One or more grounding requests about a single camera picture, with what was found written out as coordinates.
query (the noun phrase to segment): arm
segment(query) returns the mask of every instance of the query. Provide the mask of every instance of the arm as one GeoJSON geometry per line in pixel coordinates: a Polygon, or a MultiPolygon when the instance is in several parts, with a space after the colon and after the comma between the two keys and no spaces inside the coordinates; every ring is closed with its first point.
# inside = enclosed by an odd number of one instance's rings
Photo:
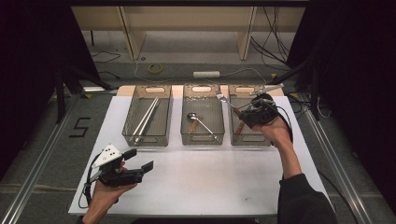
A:
{"type": "Polygon", "coordinates": [[[107,210],[117,201],[117,199],[124,192],[133,189],[137,184],[121,186],[121,187],[106,187],[101,181],[96,181],[95,189],[92,195],[92,201],[88,208],[87,214],[83,217],[84,224],[99,223],[106,214],[107,210]]]}
{"type": "Polygon", "coordinates": [[[302,173],[289,137],[288,127],[280,117],[276,117],[269,124],[253,126],[253,131],[261,131],[266,139],[274,143],[279,151],[285,179],[302,173]]]}
{"type": "Polygon", "coordinates": [[[337,223],[334,211],[323,193],[309,185],[290,140],[288,126],[276,117],[271,123],[255,125],[277,147],[283,167],[280,181],[278,223],[337,223]]]}

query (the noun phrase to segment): black sleeve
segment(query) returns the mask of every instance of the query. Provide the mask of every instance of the black sleeve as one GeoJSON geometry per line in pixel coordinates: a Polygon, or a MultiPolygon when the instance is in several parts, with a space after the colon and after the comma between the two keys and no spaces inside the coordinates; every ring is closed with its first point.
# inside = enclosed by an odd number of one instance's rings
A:
{"type": "Polygon", "coordinates": [[[82,221],[83,217],[78,217],[76,224],[84,224],[84,222],[82,221]]]}
{"type": "Polygon", "coordinates": [[[309,185],[304,174],[279,181],[278,223],[338,223],[322,192],[309,185]]]}

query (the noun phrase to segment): floor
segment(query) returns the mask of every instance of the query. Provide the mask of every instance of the floor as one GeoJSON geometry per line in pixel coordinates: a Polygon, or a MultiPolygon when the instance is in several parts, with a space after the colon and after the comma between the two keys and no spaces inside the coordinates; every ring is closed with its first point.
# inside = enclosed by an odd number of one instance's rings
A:
{"type": "MultiPolygon", "coordinates": [[[[264,74],[264,70],[260,70],[265,66],[264,62],[278,67],[282,64],[268,58],[264,58],[263,62],[262,55],[252,46],[249,48],[247,60],[241,61],[237,53],[234,33],[149,32],[137,61],[131,61],[129,58],[121,32],[93,32],[94,46],[91,43],[91,33],[83,32],[83,35],[96,61],[98,71],[102,72],[101,79],[112,85],[136,83],[136,75],[144,75],[147,64],[151,63],[164,64],[168,69],[164,70],[160,77],[155,77],[155,81],[174,78],[177,82],[182,78],[191,78],[193,71],[208,71],[208,69],[211,69],[210,71],[219,69],[221,74],[229,74],[241,68],[257,68],[256,70],[259,70],[259,73],[262,72],[262,76],[268,80],[271,79],[271,74],[285,73],[282,70],[266,67],[267,74],[264,74]]],[[[253,34],[261,44],[267,35],[253,34]]],[[[281,37],[284,45],[289,49],[293,34],[282,34],[281,37]]],[[[278,57],[282,57],[273,38],[267,42],[266,47],[278,57]]],[[[252,74],[252,78],[258,78],[256,72],[252,70],[248,72],[252,74]]],[[[238,81],[240,77],[238,74],[235,75],[234,81],[238,81]]],[[[294,91],[293,82],[294,78],[285,81],[283,91],[294,91]]],[[[92,85],[84,81],[82,84],[86,87],[92,85]]],[[[38,175],[35,188],[31,189],[29,197],[19,204],[21,210],[16,215],[17,223],[53,223],[59,220],[66,223],[75,220],[75,217],[67,214],[68,206],[76,193],[75,183],[78,183],[82,176],[81,167],[86,165],[86,158],[91,154],[90,148],[95,142],[106,114],[105,109],[103,111],[96,109],[106,108],[115,92],[76,96],[67,94],[67,90],[65,91],[67,109],[71,117],[90,117],[89,120],[82,120],[80,123],[89,125],[90,131],[84,138],[75,138],[71,141],[69,136],[75,133],[73,129],[75,122],[66,120],[64,127],[55,125],[56,99],[49,100],[48,110],[40,118],[39,125],[26,143],[26,148],[0,182],[0,214],[5,214],[11,204],[15,203],[14,199],[21,192],[21,188],[29,182],[29,177],[38,175]],[[49,146],[49,139],[53,140],[54,146],[49,146]],[[44,163],[44,166],[34,169],[40,162],[44,163]]],[[[299,93],[298,95],[300,101],[307,100],[305,94],[299,93]]],[[[353,156],[347,139],[337,124],[336,117],[331,114],[329,108],[325,107],[325,99],[321,102],[323,108],[320,110],[322,112],[320,122],[315,122],[310,118],[307,106],[290,100],[316,166],[337,188],[343,191],[349,200],[358,203],[358,206],[352,204],[352,210],[360,223],[396,223],[396,217],[390,211],[370,176],[365,172],[359,158],[353,156]],[[319,141],[319,134],[326,136],[328,141],[319,141]],[[337,159],[335,164],[332,161],[334,157],[337,159]]],[[[339,222],[354,223],[352,213],[342,197],[330,182],[325,178],[322,181],[339,222]]],[[[131,223],[131,219],[105,217],[101,223],[131,223]]],[[[275,217],[261,217],[260,223],[276,223],[276,219],[275,217]]]]}

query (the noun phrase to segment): fork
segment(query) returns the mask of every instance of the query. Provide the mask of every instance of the fork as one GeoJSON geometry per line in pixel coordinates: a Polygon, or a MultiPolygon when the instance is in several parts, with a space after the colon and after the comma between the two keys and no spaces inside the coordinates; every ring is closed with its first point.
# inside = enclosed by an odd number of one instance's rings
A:
{"type": "MultiPolygon", "coordinates": [[[[216,90],[216,96],[218,97],[218,99],[222,102],[227,103],[231,109],[233,110],[233,112],[239,117],[239,115],[241,114],[241,111],[239,111],[238,108],[236,108],[235,106],[233,106],[227,99],[227,97],[224,96],[224,94],[220,91],[220,90],[216,90]]],[[[250,122],[249,120],[244,120],[244,122],[246,123],[246,125],[251,129],[254,124],[252,122],[250,122]]]]}
{"type": "Polygon", "coordinates": [[[239,111],[238,108],[236,108],[235,106],[233,106],[233,105],[230,103],[230,101],[228,101],[227,97],[225,97],[224,94],[223,94],[221,91],[216,90],[216,96],[218,97],[218,99],[219,99],[220,101],[222,101],[222,102],[224,102],[224,103],[227,103],[227,104],[233,109],[233,112],[235,112],[236,115],[239,115],[239,114],[241,113],[241,112],[239,111]]]}

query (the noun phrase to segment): white table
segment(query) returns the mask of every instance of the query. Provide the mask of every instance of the white table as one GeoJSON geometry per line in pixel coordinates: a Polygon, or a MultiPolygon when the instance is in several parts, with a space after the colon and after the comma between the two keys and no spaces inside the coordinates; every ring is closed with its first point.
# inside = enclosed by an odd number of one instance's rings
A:
{"type": "MultiPolygon", "coordinates": [[[[226,104],[223,104],[226,133],[221,146],[183,146],[180,134],[182,96],[175,94],[181,92],[180,88],[182,86],[173,86],[168,147],[138,148],[137,155],[128,160],[125,167],[136,169],[154,161],[154,169],[145,174],[143,182],[135,189],[124,193],[108,213],[129,217],[262,217],[276,214],[278,181],[282,176],[276,148],[232,146],[230,110],[226,104]]],[[[303,172],[311,186],[327,196],[288,98],[273,97],[289,114],[294,147],[303,172]]],[[[78,207],[78,198],[93,157],[108,143],[121,152],[130,149],[121,131],[131,99],[113,97],[70,206],[70,214],[80,216],[87,211],[78,207]]],[[[86,205],[84,196],[81,205],[86,205]]]]}

